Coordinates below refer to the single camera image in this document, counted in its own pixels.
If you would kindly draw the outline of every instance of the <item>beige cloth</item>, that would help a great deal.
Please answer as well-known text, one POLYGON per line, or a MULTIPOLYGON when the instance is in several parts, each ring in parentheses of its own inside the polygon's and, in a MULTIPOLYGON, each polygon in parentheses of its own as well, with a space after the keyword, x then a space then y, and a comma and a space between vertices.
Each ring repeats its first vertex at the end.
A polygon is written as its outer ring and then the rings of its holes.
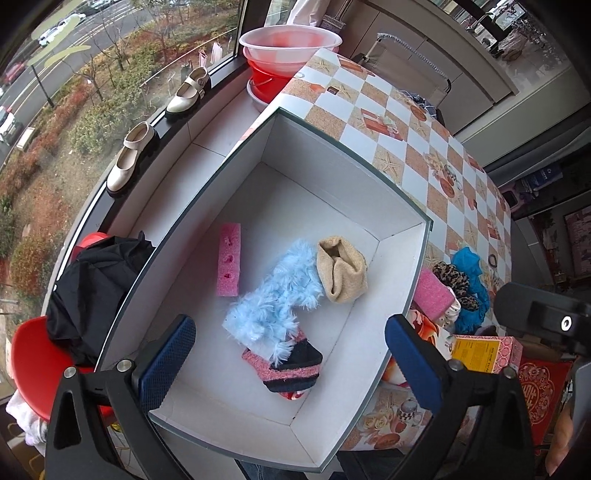
POLYGON ((316 267, 330 301, 355 301, 368 289, 365 258, 341 236, 318 242, 316 267))

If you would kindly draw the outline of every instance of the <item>jeans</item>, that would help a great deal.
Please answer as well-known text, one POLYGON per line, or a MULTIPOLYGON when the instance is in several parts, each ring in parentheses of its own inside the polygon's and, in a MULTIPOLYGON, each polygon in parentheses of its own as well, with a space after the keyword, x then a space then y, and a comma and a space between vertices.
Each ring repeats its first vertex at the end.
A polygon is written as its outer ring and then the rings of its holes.
MULTIPOLYGON (((344 474, 334 473, 330 480, 386 480, 404 458, 398 450, 338 452, 344 474)), ((246 480, 307 480, 303 472, 279 470, 236 460, 246 480)))

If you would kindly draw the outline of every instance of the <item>metal screw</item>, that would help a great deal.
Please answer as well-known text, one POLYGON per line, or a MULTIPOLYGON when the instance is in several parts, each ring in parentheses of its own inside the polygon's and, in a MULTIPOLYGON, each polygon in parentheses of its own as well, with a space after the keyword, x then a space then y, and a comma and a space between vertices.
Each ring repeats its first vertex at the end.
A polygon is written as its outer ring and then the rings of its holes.
POLYGON ((131 360, 122 360, 117 364, 117 370, 120 372, 127 372, 131 368, 131 360))
POLYGON ((451 368, 454 372, 459 372, 464 368, 464 364, 455 358, 448 360, 447 364, 449 365, 449 368, 451 368))
POLYGON ((562 328, 563 332, 568 332, 572 324, 573 319, 567 315, 562 319, 562 322, 560 322, 560 328, 562 328))
POLYGON ((507 378, 516 378, 517 372, 513 370, 511 367, 505 367, 503 369, 503 375, 505 375, 507 378))
POLYGON ((72 378, 74 375, 76 375, 76 367, 68 367, 64 370, 64 377, 72 378))

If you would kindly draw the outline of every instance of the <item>person's finger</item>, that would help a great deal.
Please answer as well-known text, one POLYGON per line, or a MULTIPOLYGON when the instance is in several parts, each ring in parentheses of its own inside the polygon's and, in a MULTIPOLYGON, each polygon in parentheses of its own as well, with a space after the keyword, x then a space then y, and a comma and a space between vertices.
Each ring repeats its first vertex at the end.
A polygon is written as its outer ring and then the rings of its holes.
POLYGON ((567 405, 556 421, 550 451, 546 456, 546 471, 549 475, 552 475, 556 471, 567 456, 569 452, 569 441, 572 436, 573 420, 570 418, 570 406, 567 405))

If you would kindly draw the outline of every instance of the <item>red chair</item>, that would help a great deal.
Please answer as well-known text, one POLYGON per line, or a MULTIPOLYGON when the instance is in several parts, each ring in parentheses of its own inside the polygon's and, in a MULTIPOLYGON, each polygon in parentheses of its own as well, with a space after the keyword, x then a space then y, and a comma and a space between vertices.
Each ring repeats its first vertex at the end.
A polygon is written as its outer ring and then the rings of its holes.
MULTIPOLYGON (((91 233, 76 246, 72 258, 97 241, 107 238, 105 233, 91 233)), ((70 355, 49 340, 46 329, 47 316, 31 319, 21 324, 12 339, 12 374, 23 399, 45 421, 49 421, 53 400, 64 370, 73 365, 70 355)), ((91 367, 79 367, 88 373, 91 367)), ((101 407, 105 424, 115 421, 110 407, 101 407)))

